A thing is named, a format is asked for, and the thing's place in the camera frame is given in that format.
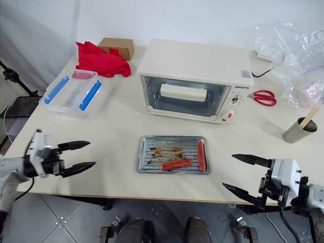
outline robotic arm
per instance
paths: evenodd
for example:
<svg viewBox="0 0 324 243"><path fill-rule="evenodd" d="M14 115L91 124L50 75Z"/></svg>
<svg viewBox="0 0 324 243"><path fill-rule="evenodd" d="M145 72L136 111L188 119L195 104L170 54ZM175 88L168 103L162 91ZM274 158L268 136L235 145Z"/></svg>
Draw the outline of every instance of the robotic arm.
<svg viewBox="0 0 324 243"><path fill-rule="evenodd" d="M63 178L81 173L91 168L96 162L85 162L65 168L60 154L66 150L75 150L90 144L87 141L62 143L52 148L50 136L37 130L26 148L23 157L0 158L0 242L7 214L15 201L17 187L20 183L36 176L42 178L49 174Z"/></svg>
<svg viewBox="0 0 324 243"><path fill-rule="evenodd" d="M261 178L259 193L262 196L254 197L243 189L223 183L229 191L262 210L265 209L267 198L278 201L280 216L294 234L294 230L282 215L283 208L291 204L292 212L309 217L314 242L324 242L324 187L307 185L308 177L301 176L302 171L295 159L265 159L248 154L232 156L251 165L267 167L268 171L265 177Z"/></svg>

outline clear plastic box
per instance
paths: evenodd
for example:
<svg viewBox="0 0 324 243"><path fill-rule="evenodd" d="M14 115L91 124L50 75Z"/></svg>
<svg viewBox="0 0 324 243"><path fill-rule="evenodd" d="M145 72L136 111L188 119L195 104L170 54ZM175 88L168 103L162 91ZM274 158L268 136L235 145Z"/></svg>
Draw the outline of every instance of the clear plastic box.
<svg viewBox="0 0 324 243"><path fill-rule="evenodd" d="M108 97L108 88L94 71L72 70L47 90L40 105L55 113L85 117L96 114Z"/></svg>

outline oven handle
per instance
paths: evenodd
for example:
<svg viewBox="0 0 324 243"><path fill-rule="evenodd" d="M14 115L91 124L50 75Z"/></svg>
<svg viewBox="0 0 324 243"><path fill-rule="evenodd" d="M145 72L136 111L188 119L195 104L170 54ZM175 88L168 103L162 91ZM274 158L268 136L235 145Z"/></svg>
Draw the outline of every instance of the oven handle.
<svg viewBox="0 0 324 243"><path fill-rule="evenodd" d="M162 84L160 90L161 96L204 102L206 100L207 90L178 85Z"/></svg>

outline red towel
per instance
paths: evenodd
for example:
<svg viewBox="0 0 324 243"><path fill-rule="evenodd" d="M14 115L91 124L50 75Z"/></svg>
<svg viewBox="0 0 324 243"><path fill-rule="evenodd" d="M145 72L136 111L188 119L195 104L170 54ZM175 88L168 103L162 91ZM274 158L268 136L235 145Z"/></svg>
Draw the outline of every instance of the red towel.
<svg viewBox="0 0 324 243"><path fill-rule="evenodd" d="M104 77L113 77L118 73L124 77L131 75L131 68L123 58L105 53L91 42L76 44L79 48L77 69L95 71Z"/></svg>

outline toaster oven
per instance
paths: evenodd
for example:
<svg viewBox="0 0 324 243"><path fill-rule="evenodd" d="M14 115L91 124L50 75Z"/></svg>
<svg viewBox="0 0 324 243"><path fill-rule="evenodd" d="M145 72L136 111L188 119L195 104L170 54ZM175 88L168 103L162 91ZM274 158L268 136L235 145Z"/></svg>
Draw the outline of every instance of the toaster oven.
<svg viewBox="0 0 324 243"><path fill-rule="evenodd" d="M253 86L246 49L153 39L138 68L147 111L225 123Z"/></svg>

